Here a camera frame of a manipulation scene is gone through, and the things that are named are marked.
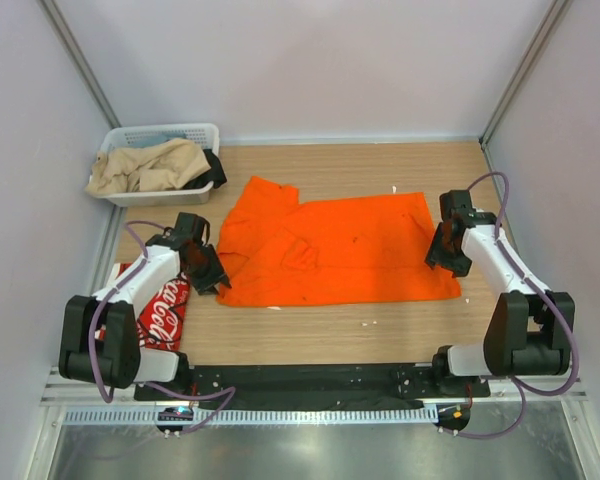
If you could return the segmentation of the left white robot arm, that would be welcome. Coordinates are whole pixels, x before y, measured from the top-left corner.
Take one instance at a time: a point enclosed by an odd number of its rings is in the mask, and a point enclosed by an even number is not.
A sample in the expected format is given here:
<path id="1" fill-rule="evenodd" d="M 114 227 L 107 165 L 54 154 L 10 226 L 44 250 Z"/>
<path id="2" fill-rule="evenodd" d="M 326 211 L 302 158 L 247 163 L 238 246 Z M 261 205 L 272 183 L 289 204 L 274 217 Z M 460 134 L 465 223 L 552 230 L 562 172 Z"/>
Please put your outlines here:
<path id="1" fill-rule="evenodd" d="M 59 373 L 101 389 L 124 389 L 157 382 L 169 399 L 184 398 L 192 376 L 180 368 L 177 353 L 142 347 L 137 319 L 168 281 L 183 274 L 199 294 L 230 285 L 211 244 L 190 236 L 155 235 L 138 259 L 116 281 L 90 296 L 66 304 L 59 352 Z"/>

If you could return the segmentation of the orange t shirt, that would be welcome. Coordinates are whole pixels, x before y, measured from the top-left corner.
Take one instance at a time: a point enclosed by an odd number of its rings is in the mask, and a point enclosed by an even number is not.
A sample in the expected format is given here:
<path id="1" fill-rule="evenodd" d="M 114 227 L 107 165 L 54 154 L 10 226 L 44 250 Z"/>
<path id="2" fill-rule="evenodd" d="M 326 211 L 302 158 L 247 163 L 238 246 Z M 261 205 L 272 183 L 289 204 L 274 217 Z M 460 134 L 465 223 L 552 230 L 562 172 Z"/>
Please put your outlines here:
<path id="1" fill-rule="evenodd" d="M 425 262 L 433 220 L 423 193 L 300 202 L 260 177 L 246 184 L 216 247 L 229 307 L 298 307 L 455 299 L 459 282 Z"/>

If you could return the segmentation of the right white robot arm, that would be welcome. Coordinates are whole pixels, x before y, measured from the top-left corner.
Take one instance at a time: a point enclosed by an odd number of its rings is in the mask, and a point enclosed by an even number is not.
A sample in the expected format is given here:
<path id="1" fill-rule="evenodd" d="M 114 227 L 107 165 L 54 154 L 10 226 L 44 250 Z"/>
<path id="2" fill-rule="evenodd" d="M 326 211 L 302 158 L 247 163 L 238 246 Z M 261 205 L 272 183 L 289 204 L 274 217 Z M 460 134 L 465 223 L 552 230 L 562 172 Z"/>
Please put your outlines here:
<path id="1" fill-rule="evenodd" d="M 579 375 L 573 333 L 575 301 L 554 292 L 524 265 L 494 224 L 465 227 L 458 220 L 438 224 L 426 264 L 464 277 L 482 269 L 496 296 L 480 344 L 444 347 L 446 362 L 430 372 L 432 387 L 452 396 L 471 376 L 509 377 L 542 396 L 568 391 Z"/>

